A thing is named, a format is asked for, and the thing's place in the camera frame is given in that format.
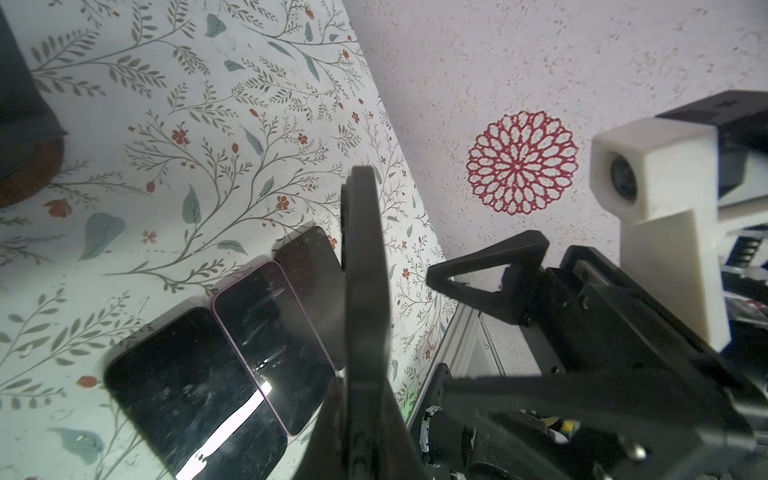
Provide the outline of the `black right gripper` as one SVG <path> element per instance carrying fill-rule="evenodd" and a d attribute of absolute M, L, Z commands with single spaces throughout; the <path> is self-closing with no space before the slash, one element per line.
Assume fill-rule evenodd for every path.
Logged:
<path fill-rule="evenodd" d="M 542 261 L 549 241 L 528 230 L 472 254 L 432 265 L 433 290 L 519 326 L 540 376 L 666 369 L 726 396 L 767 452 L 767 396 L 740 365 L 685 327 L 596 250 L 572 247 L 562 264 Z"/>

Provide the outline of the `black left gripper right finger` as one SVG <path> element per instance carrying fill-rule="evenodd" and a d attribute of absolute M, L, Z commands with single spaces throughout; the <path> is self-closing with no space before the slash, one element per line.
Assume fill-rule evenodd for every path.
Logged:
<path fill-rule="evenodd" d="M 406 449 L 469 479 L 694 479 L 756 446 L 726 396 L 666 369 L 448 378 Z"/>

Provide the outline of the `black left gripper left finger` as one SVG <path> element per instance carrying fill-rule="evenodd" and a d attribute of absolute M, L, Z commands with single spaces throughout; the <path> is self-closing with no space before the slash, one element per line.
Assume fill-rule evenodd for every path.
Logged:
<path fill-rule="evenodd" d="M 334 378 L 328 386 L 314 429 L 293 480 L 344 479 L 342 460 L 344 382 Z"/>

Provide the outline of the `black smartphone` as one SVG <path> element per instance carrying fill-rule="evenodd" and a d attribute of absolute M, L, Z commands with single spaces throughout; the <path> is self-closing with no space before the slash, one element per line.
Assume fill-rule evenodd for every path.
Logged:
<path fill-rule="evenodd" d="M 266 479 L 286 451 L 264 392 L 204 307 L 113 360 L 105 383 L 176 479 Z"/>
<path fill-rule="evenodd" d="M 344 470 L 378 477 L 378 437 L 390 355 L 390 293 L 377 179 L 355 166 L 342 186 L 347 357 Z"/>
<path fill-rule="evenodd" d="M 301 433 L 335 370 L 283 269 L 250 270 L 214 296 L 212 311 L 286 433 Z"/>
<path fill-rule="evenodd" d="M 275 261 L 291 283 L 336 371 L 346 367 L 345 277 L 332 239 L 313 226 L 280 247 Z"/>

